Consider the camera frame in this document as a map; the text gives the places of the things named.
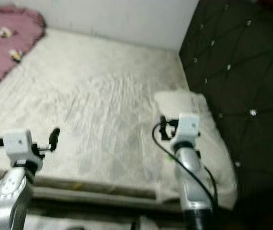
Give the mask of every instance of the white wall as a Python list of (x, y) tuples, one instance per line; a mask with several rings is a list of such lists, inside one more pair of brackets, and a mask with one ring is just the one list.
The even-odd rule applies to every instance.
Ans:
[(198, 0), (0, 0), (41, 12), (53, 28), (179, 51)]

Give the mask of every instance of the white bedsheet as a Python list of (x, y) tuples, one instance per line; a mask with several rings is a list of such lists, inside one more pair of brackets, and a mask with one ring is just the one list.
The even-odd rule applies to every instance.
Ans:
[[(162, 162), (146, 152), (154, 93), (188, 89), (178, 56), (47, 29), (0, 84), (0, 135), (26, 127), (38, 144), (61, 128), (38, 173), (156, 189)], [(9, 159), (0, 149), (0, 169)]]

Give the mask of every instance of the button tufting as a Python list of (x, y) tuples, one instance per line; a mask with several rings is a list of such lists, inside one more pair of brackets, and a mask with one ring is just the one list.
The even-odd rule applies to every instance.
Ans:
[(251, 22), (252, 22), (252, 20), (248, 20), (248, 21), (246, 22), (246, 26), (250, 26)]
[(249, 111), (249, 114), (252, 115), (252, 116), (256, 116), (256, 115), (257, 115), (257, 110), (251, 109), (251, 110)]
[(239, 162), (239, 161), (236, 161), (234, 164), (236, 165), (237, 168), (241, 167), (241, 162)]

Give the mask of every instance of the wrinkled bedsheet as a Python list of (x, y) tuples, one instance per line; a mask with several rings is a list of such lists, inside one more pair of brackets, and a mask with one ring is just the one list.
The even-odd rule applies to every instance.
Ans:
[(12, 31), (13, 36), (0, 36), (0, 81), (18, 65), (9, 51), (26, 54), (44, 34), (44, 20), (38, 12), (7, 5), (0, 7), (0, 29), (2, 27)]
[[(38, 175), (154, 189), (158, 167), (144, 152), (153, 96), (177, 88), (188, 87), (172, 52), (47, 29), (0, 84), (0, 135), (26, 127), (43, 145), (59, 126)], [(4, 154), (0, 169), (9, 168)]]

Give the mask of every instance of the bed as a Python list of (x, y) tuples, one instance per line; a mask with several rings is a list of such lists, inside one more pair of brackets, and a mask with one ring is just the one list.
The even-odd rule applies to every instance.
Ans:
[[(37, 197), (178, 211), (178, 204), (161, 203), (178, 192), (167, 186), (174, 184), (172, 170), (161, 178), (166, 158), (151, 140), (154, 93), (177, 89), (188, 91), (188, 85), (173, 52), (47, 28), (0, 83), (0, 135), (26, 127), (34, 141), (47, 144), (52, 129), (61, 128), (56, 152), (47, 154), (36, 176)], [(9, 168), (4, 155), (0, 149), (0, 177)], [(233, 170), (232, 164), (219, 160), (208, 164), (221, 194), (228, 189), (233, 197), (221, 205), (231, 208), (235, 176), (225, 184), (223, 169)]]

